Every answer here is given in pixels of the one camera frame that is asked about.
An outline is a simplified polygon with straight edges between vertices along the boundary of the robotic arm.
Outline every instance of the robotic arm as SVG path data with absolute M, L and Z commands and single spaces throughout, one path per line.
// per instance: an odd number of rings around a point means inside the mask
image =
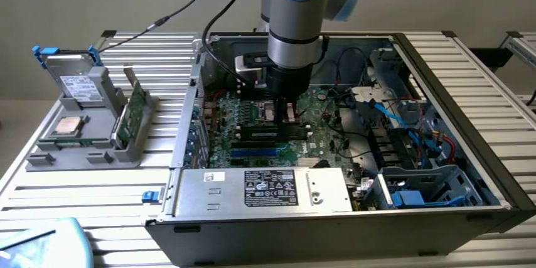
M 270 23 L 267 86 L 276 96 L 276 115 L 310 87 L 323 20 L 346 21 L 358 0 L 263 0 Z

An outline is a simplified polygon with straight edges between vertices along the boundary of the warning label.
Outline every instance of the warning label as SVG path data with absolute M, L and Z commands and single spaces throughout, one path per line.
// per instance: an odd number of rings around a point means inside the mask
M 294 170 L 246 171 L 244 204 L 248 207 L 298 205 Z
M 79 102 L 94 102 L 100 100 L 100 93 L 91 78 L 84 75 L 62 76 L 62 81 Z

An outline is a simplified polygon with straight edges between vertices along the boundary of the motherboard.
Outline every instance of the motherboard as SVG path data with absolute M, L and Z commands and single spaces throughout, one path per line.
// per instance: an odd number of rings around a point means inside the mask
M 206 97 L 210 168 L 312 167 L 322 162 L 351 171 L 354 163 L 342 148 L 342 135 L 328 127 L 328 122 L 332 128 L 340 124 L 328 89 L 310 88 L 295 108 L 288 105 L 283 127 L 274 123 L 274 102 L 247 99 L 238 92 Z

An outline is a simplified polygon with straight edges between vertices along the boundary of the power supply label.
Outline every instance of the power supply label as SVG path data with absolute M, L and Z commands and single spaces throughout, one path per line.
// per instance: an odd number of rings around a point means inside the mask
M 248 207 L 299 205 L 294 170 L 246 171 L 244 204 Z
M 71 96 L 78 102 L 92 102 L 102 100 L 102 96 L 95 87 L 94 81 L 86 75 L 64 75 L 60 76 L 64 82 L 66 88 L 71 93 Z

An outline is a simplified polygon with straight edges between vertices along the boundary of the white wall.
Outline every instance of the white wall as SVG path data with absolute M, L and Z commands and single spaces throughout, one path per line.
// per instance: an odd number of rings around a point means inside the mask
M 0 98 L 54 99 L 58 87 L 32 58 L 31 47 L 86 48 L 104 29 L 139 31 L 188 0 L 0 0 Z M 260 0 L 239 0 L 215 25 L 251 30 Z M 163 31 L 200 31 L 228 0 L 199 0 Z M 360 0 L 338 31 L 454 30 L 472 46 L 496 46 L 507 30 L 536 31 L 534 0 Z M 524 69 L 515 68 L 515 75 Z M 534 80 L 516 83 L 527 92 Z

